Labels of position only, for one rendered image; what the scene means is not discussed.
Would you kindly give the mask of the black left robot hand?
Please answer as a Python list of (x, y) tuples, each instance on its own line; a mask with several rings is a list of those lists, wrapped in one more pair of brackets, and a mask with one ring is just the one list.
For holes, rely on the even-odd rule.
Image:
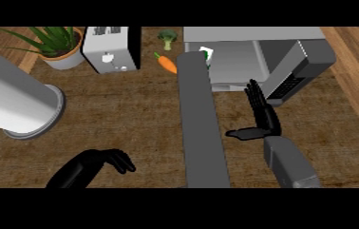
[(117, 148), (107, 150), (89, 149), (68, 161), (49, 180), (46, 187), (52, 189), (86, 188), (107, 162), (121, 174), (136, 171), (135, 164), (123, 150)]

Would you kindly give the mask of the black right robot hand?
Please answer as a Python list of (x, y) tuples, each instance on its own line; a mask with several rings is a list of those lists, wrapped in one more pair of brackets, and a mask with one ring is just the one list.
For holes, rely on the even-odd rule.
[(281, 136), (282, 127), (272, 105), (266, 102), (260, 85), (254, 79), (250, 80), (244, 89), (247, 99), (253, 108), (256, 127), (229, 130), (226, 136), (241, 141), (262, 139), (268, 136)]

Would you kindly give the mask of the grey microwave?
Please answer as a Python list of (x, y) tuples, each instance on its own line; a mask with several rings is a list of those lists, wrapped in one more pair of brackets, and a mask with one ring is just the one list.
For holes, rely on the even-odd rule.
[(337, 62), (318, 27), (186, 27), (182, 36), (185, 50), (211, 50), (211, 90), (241, 91), (257, 81), (274, 106)]

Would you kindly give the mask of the white green milk carton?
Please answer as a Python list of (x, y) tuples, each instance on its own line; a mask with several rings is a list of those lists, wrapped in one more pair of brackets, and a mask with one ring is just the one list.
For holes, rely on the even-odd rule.
[(207, 47), (200, 47), (200, 51), (206, 54), (207, 69), (210, 69), (210, 63), (211, 63), (211, 57), (213, 57), (214, 50)]

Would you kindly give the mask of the white cylindrical appliance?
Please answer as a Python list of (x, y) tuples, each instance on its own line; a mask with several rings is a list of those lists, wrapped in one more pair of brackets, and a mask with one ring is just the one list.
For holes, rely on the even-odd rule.
[(0, 129), (18, 140), (45, 134), (59, 122), (67, 107), (62, 89), (45, 85), (0, 56)]

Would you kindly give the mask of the orange carrot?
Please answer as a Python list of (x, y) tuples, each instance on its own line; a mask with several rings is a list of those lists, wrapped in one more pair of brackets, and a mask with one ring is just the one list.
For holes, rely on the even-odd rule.
[(173, 63), (173, 61), (166, 57), (161, 56), (158, 53), (154, 54), (155, 58), (157, 58), (157, 62), (160, 63), (160, 65), (173, 73), (177, 72), (177, 67), (176, 64)]

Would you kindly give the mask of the green broccoli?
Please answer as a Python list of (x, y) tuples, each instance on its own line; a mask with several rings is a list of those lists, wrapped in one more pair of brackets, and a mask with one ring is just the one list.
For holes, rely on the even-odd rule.
[(164, 41), (164, 49), (172, 50), (172, 43), (177, 41), (177, 33), (172, 29), (164, 29), (158, 32), (157, 38)]

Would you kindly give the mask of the white toaster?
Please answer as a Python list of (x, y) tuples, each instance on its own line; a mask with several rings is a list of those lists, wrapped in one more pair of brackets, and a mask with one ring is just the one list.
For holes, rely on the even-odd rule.
[(99, 74), (139, 70), (141, 50), (141, 27), (86, 27), (81, 53)]

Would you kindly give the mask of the green potted plant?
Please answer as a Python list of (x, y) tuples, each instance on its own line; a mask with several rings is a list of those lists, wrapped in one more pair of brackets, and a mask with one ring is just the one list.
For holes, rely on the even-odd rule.
[(0, 28), (0, 31), (9, 33), (36, 49), (24, 49), (37, 53), (42, 60), (59, 70), (77, 67), (84, 62), (81, 45), (84, 35), (77, 27), (30, 27), (39, 41), (30, 39), (15, 31)]

